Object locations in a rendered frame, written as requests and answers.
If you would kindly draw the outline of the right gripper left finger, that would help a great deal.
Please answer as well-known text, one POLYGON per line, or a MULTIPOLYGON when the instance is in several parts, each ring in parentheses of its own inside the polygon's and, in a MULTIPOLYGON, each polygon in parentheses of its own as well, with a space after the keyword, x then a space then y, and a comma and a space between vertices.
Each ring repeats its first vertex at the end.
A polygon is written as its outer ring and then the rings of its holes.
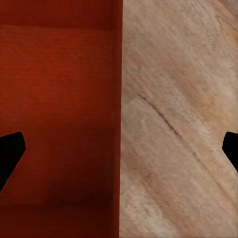
POLYGON ((25 151, 26 146, 19 132, 0 138, 0 191, 25 151))

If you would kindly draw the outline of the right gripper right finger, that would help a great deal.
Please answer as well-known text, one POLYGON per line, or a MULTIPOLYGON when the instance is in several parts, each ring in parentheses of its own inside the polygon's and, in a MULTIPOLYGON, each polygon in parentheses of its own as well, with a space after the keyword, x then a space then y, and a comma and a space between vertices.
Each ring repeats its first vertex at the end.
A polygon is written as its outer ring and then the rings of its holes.
POLYGON ((238 134, 226 132, 222 150, 238 172, 238 134))

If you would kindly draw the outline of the storage box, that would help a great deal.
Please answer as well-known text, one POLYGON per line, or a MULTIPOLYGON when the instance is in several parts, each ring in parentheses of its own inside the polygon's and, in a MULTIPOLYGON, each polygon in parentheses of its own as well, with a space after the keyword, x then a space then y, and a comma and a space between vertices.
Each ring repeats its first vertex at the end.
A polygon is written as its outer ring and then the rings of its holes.
POLYGON ((123 0, 0 0, 0 138, 26 151, 0 238, 119 238, 123 0))

